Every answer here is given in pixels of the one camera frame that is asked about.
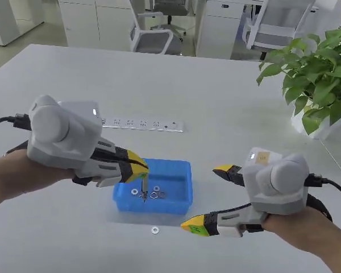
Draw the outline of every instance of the white office chair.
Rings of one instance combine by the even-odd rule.
[[[175,35],[183,42],[182,34],[187,34],[187,29],[172,24],[172,16],[187,16],[189,0],[149,0],[152,11],[160,11],[167,15],[167,24],[162,24],[164,29],[172,30]]]
[[[129,0],[134,17],[134,24],[130,31],[130,49],[132,52],[155,53],[167,55],[180,55],[182,42],[170,29],[158,27],[145,30],[140,27],[139,18],[163,17],[163,13],[140,13],[138,14]]]
[[[265,0],[260,13],[247,18],[243,40],[247,49],[263,54],[287,46],[296,35],[303,34],[303,24],[316,0]]]

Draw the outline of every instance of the green potted plant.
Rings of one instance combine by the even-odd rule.
[[[326,32],[326,40],[307,36],[317,50],[307,53],[307,43],[294,39],[289,46],[271,52],[278,60],[262,70],[257,78],[285,74],[282,93],[287,104],[294,102],[292,125],[312,138],[325,139],[341,127],[341,29]]]

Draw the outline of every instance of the blue plastic tray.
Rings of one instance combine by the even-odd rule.
[[[186,214],[192,204],[191,165],[186,161],[144,159],[149,166],[148,199],[139,197],[142,180],[114,187],[113,200],[122,212]],[[151,199],[154,186],[159,186],[165,198]],[[137,189],[139,194],[132,195]]]

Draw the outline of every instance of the human hand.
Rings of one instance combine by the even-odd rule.
[[[307,207],[303,211],[283,216],[271,215],[263,228],[277,234],[290,245],[317,256],[331,246],[334,234],[341,230],[321,212]]]
[[[71,169],[50,168],[30,160],[26,150],[0,158],[0,201],[37,191],[74,176]]]

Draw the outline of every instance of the table surface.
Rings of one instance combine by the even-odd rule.
[[[103,117],[184,121],[184,133],[104,129],[103,136],[145,158],[190,161],[194,203],[189,217],[247,202],[243,188],[212,169],[243,164],[253,146],[300,152],[311,172],[341,185],[341,169],[323,144],[292,128],[282,78],[266,78],[258,88],[257,65],[30,45],[0,69],[0,117],[25,113],[37,96],[50,94],[62,101],[98,101]],[[26,132],[0,125],[0,156],[26,138]],[[339,143],[331,139],[331,145],[338,149]],[[341,194],[329,186],[311,192],[341,227]],[[329,272],[318,258],[267,232],[204,238],[176,226],[181,218],[173,222],[167,216],[129,224],[134,217],[118,213],[111,194],[111,188],[65,180],[3,203],[0,272]],[[156,223],[164,225],[153,235]]]

